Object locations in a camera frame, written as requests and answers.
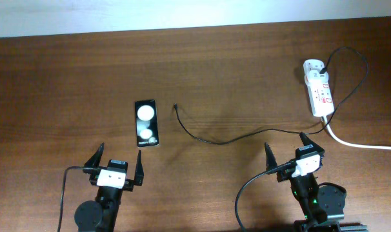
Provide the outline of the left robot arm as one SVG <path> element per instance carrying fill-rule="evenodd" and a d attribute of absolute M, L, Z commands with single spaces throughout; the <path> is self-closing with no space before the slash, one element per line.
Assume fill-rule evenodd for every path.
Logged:
<path fill-rule="evenodd" d="M 111 232 L 115 228 L 116 218 L 121 205 L 123 192 L 132 192 L 144 181 L 141 151 L 138 151 L 134 177 L 127 177 L 128 163 L 111 159 L 106 166 L 100 166 L 104 145 L 85 162 L 83 172 L 89 174 L 91 185 L 97 186 L 94 200 L 88 200 L 78 206 L 74 221 L 79 231 Z"/>

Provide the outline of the black smartphone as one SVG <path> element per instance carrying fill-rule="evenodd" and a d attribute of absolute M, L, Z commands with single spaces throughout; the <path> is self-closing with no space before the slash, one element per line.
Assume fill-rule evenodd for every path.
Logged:
<path fill-rule="evenodd" d="M 154 99 L 135 101 L 136 139 L 139 148 L 158 146 L 159 132 Z"/>

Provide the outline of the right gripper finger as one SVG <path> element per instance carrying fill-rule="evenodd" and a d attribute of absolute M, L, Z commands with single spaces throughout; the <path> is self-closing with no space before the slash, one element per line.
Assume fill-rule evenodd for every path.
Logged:
<path fill-rule="evenodd" d="M 300 147 L 300 150 L 308 150 L 308 149 L 320 150 L 320 146 L 316 144 L 314 141 L 312 141 L 311 139 L 309 139 L 304 132 L 301 132 L 299 134 L 299 137 L 301 139 L 301 142 L 303 143 L 303 146 Z"/>
<path fill-rule="evenodd" d="M 270 148 L 268 143 L 265 143 L 265 154 L 266 154 L 266 173 L 273 174 L 277 171 L 277 162 L 276 158 Z"/>

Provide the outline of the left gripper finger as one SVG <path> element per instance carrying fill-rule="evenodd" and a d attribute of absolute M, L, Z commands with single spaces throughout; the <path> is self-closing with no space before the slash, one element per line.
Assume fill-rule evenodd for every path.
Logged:
<path fill-rule="evenodd" d="M 144 180 L 144 170 L 142 165 L 142 155 L 141 150 L 138 151 L 137 154 L 137 162 L 135 166 L 135 173 L 134 173 L 134 185 L 135 186 L 142 186 L 143 180 Z"/>
<path fill-rule="evenodd" d="M 103 155 L 104 147 L 105 144 L 101 143 L 97 151 L 85 162 L 83 166 L 84 173 L 91 174 L 94 172 L 94 169 L 97 169 L 99 167 L 99 163 Z"/>

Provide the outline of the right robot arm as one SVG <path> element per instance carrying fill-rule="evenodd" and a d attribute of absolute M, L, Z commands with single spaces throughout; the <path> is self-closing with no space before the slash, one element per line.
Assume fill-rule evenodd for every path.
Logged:
<path fill-rule="evenodd" d="M 275 173 L 278 182 L 290 182 L 292 194 L 305 216 L 294 222 L 293 230 L 367 231 L 366 225 L 340 223 L 345 217 L 346 189 L 331 182 L 317 182 L 314 172 L 322 167 L 325 150 L 303 132 L 299 137 L 303 145 L 296 149 L 295 157 L 280 165 L 269 144 L 265 144 L 266 171 L 269 175 Z"/>

